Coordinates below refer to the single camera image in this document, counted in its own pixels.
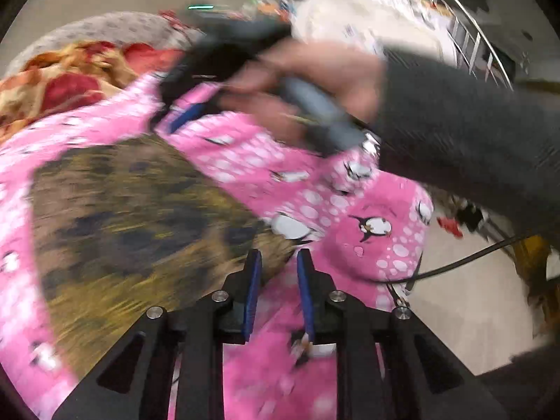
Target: wire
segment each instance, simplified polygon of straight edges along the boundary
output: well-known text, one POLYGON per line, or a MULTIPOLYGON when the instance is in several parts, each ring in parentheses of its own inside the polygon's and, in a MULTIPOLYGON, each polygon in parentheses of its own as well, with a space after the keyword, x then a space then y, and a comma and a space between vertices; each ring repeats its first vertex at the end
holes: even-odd
POLYGON ((352 278, 360 280, 360 281, 365 281, 368 283, 372 283, 372 284, 377 284, 377 285, 395 285, 395 284, 401 284, 401 283, 408 283, 410 281, 420 281, 422 279, 428 279, 428 278, 432 278, 434 276, 438 276, 438 275, 442 275, 444 273, 450 272, 452 270, 455 270, 456 268, 459 268, 463 265, 466 265, 468 263, 473 262, 474 260, 480 259, 481 257, 485 256, 486 254, 490 254, 491 252, 494 252, 496 250, 502 249, 505 246, 509 246, 512 245, 520 240, 532 237, 533 235, 536 235, 539 232, 536 231, 530 231, 530 232, 525 232, 522 233, 520 235, 511 237, 511 238, 506 238, 498 243, 495 243, 494 245, 490 245, 487 248, 484 248, 478 252, 475 252, 473 254, 471 254, 470 256, 467 256, 466 258, 463 259, 459 259, 456 260, 455 262, 450 263, 449 265, 444 265, 443 267, 439 267, 436 268, 434 270, 430 270, 424 273, 419 273, 417 275, 412 275, 409 276, 407 278, 401 278, 401 279, 374 279, 374 278, 369 278, 367 276, 364 275, 360 275, 360 274, 352 274, 352 278))

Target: person's arm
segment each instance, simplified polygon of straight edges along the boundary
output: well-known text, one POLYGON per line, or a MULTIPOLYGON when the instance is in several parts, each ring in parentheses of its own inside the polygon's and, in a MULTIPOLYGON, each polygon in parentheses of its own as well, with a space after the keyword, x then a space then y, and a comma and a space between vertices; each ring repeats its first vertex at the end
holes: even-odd
POLYGON ((560 218, 560 111, 465 71, 387 52, 380 168, 467 197, 519 226, 560 218))

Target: silver bolt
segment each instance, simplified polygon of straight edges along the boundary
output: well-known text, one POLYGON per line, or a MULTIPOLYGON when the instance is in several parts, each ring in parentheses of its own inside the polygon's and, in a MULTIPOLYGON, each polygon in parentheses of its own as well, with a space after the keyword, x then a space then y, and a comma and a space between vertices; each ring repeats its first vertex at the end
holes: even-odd
POLYGON ((342 290, 333 290, 329 294, 329 298, 336 303, 343 302, 344 300, 346 300, 346 294, 342 290))
POLYGON ((162 314, 163 308, 161 306, 152 306, 148 308, 148 311, 146 311, 146 316, 150 319, 157 319, 158 317, 161 317, 162 314))
POLYGON ((225 290, 217 290, 212 294, 212 300, 215 302, 225 302, 229 298, 229 294, 225 290))
POLYGON ((401 320, 410 319, 412 317, 412 311, 405 306, 399 306, 398 308, 395 308, 393 311, 396 314, 397 318, 401 320))

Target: blue gripper pad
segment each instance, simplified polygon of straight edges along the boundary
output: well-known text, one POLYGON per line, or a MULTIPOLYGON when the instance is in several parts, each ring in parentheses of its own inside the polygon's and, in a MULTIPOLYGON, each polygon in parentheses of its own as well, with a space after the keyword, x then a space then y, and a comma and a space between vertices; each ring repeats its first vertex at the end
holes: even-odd
POLYGON ((247 299, 245 300, 245 309, 243 311, 243 336, 245 341, 249 340, 253 332, 255 324, 255 313, 257 311, 257 298, 259 297, 260 275, 263 268, 263 257, 260 251, 257 251, 253 263, 253 271, 251 272, 250 285, 248 287, 247 299))
POLYGON ((303 256, 304 251, 309 252, 309 250, 303 249, 300 250, 297 255, 297 282, 300 286, 301 310, 303 311, 305 332, 309 336, 309 341, 313 342, 315 340, 313 300, 309 289, 309 279, 307 278, 308 270, 306 270, 306 262, 303 256))
POLYGON ((169 125, 169 134, 175 133, 181 126, 185 125, 186 123, 200 118, 205 104, 205 102, 193 104, 176 119, 174 119, 169 125))

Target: pink bed sheet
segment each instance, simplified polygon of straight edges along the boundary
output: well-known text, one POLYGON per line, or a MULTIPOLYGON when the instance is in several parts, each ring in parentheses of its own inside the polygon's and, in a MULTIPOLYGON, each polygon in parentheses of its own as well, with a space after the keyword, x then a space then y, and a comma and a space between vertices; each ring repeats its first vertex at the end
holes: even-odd
MULTIPOLYGON (((77 380, 51 345, 33 260, 27 199, 33 172, 68 148, 142 134, 160 105, 157 83, 146 75, 112 99, 40 120, 0 150, 0 363, 41 420, 51 419, 77 380)), ((160 135, 276 233, 308 247, 338 289, 390 310, 385 287, 356 281, 352 273, 394 279, 413 273, 433 210, 424 189, 379 171, 358 150, 323 159, 278 144, 245 114, 207 116, 165 134, 170 119, 215 88, 205 84, 179 99, 160 135)), ((334 420, 334 356, 295 369, 289 352, 290 330, 303 323, 297 289, 292 258, 262 291, 250 342, 225 348, 226 419, 334 420)))

